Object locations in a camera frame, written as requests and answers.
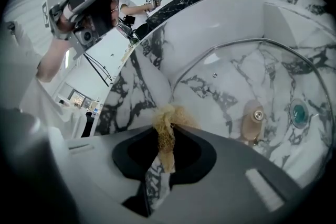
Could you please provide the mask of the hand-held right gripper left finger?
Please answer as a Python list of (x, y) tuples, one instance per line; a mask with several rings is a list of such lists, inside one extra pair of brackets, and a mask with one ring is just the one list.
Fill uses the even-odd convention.
[(148, 127), (121, 133), (65, 140), (58, 128), (48, 129), (50, 152), (74, 201), (80, 224), (161, 224), (122, 205), (140, 182), (122, 175), (113, 162), (117, 144)]

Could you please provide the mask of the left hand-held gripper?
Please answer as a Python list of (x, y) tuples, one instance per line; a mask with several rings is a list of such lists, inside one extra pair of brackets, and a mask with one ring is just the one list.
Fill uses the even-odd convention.
[(112, 27), (112, 0), (46, 0), (43, 9), (54, 38), (67, 40), (74, 59), (98, 43)]

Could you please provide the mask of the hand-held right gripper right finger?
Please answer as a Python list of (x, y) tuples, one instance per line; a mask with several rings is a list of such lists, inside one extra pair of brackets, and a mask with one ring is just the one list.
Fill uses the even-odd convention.
[(177, 127), (210, 143), (211, 171), (194, 184), (173, 186), (157, 209), (163, 224), (280, 223), (305, 200), (287, 173), (245, 144), (191, 127)]

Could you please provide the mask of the yellow sponge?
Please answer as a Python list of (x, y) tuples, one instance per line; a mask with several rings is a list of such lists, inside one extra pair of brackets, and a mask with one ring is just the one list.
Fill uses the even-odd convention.
[(173, 128), (176, 125), (184, 125), (196, 129), (201, 128), (183, 106), (167, 104), (155, 112), (152, 126), (157, 132), (158, 156), (164, 172), (169, 174), (175, 172), (173, 155), (175, 136)]

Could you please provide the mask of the marble sink basin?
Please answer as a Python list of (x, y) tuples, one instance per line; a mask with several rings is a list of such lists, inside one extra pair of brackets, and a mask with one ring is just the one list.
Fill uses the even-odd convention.
[[(320, 177), (330, 158), (335, 121), (326, 84), (312, 61), (267, 38), (216, 45), (171, 79), (171, 102), (203, 130), (243, 142), (299, 185)], [(304, 129), (289, 118), (293, 99), (309, 110)]]

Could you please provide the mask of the person's left forearm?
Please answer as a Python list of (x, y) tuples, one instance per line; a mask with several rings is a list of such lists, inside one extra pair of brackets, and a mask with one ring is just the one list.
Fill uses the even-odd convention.
[(37, 67), (36, 78), (42, 82), (50, 82), (59, 71), (65, 54), (70, 48), (69, 41), (53, 38), (48, 51)]

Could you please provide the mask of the person's left hand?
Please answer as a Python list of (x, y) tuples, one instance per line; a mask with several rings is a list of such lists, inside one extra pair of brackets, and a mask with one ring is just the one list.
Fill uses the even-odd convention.
[(112, 27), (118, 25), (119, 22), (119, 0), (112, 0), (110, 3)]

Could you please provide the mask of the black marble sink table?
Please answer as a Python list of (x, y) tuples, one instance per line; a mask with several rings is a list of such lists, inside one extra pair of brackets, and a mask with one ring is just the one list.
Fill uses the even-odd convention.
[(150, 16), (146, 22), (151, 28), (155, 29), (170, 17), (199, 1), (202, 0), (172, 0)]

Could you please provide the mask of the white marble sink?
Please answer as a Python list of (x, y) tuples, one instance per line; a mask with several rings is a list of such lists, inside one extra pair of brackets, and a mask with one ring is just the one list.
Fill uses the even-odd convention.
[(159, 108), (180, 105), (171, 102), (171, 79), (186, 63), (216, 45), (249, 38), (276, 41), (312, 61), (336, 120), (336, 23), (324, 0), (202, 0), (163, 22), (133, 49), (106, 97), (96, 133), (150, 124)]

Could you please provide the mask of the person's white t-shirt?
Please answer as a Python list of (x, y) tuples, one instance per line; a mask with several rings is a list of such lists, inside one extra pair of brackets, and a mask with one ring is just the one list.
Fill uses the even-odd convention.
[(0, 23), (0, 106), (18, 108), (56, 127), (65, 139), (80, 138), (87, 118), (83, 110), (53, 100), (36, 78), (43, 56), (38, 54), (22, 26)]

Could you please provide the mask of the chrome sink drain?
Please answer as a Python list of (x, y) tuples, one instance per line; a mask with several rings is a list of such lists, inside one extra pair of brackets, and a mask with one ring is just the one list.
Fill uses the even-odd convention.
[(289, 106), (291, 124), (297, 129), (304, 129), (309, 122), (309, 110), (302, 99), (293, 99)]

